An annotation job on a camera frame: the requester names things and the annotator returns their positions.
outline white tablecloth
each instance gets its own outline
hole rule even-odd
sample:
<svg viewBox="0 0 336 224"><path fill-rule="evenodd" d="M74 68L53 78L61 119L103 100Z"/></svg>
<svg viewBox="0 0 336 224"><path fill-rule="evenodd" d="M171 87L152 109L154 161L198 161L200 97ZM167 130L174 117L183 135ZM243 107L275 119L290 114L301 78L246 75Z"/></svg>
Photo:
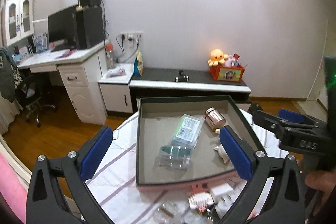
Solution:
<svg viewBox="0 0 336 224"><path fill-rule="evenodd" d="M253 124L252 116L241 111L251 124L265 151L270 157L284 158L288 152L278 148L274 134ZM175 202L182 212L188 211L187 190L139 192L135 185L138 112L129 117L114 131L114 140L106 152L97 172L86 184L106 214L116 224L155 223L152 211L165 201ZM269 178L255 211L259 212L267 197L273 178ZM246 182L235 189L238 197ZM225 213L230 205L221 207Z"/></svg>

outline pink cloth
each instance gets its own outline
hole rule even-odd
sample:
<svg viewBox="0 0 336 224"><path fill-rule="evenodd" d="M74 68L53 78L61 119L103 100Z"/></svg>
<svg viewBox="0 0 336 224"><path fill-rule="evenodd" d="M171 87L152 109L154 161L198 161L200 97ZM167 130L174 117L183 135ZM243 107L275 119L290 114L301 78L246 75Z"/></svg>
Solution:
<svg viewBox="0 0 336 224"><path fill-rule="evenodd" d="M14 214L26 224L27 191L14 170L0 153L0 192Z"/></svg>

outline metallic canister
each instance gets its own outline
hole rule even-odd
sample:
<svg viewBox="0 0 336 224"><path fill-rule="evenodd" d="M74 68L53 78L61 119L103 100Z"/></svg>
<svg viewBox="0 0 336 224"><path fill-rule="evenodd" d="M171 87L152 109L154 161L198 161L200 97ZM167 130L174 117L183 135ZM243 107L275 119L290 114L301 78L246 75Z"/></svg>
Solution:
<svg viewBox="0 0 336 224"><path fill-rule="evenodd" d="M223 115L220 114L219 111L214 107L210 107L204 113L203 118L212 131L216 131L216 129L222 128L226 123Z"/></svg>

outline white curtain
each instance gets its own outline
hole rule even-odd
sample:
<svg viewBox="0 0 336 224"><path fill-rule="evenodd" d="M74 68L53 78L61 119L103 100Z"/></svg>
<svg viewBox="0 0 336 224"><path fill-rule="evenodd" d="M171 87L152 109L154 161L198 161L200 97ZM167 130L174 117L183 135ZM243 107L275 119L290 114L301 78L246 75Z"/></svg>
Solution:
<svg viewBox="0 0 336 224"><path fill-rule="evenodd" d="M20 105L15 100L13 103L2 98L0 93L0 134L8 131L8 126L14 121L15 116L20 114Z"/></svg>

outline black countertop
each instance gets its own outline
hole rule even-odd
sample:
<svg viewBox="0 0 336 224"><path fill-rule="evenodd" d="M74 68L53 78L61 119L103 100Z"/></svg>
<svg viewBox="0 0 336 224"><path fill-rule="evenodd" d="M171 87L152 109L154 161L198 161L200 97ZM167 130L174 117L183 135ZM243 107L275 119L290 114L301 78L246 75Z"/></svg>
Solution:
<svg viewBox="0 0 336 224"><path fill-rule="evenodd" d="M243 80L240 83L231 81L215 81L208 71L184 70L184 73L189 77L189 83L247 86ZM175 77L178 76L178 69L144 68L142 76L133 75L132 80L175 82Z"/></svg>

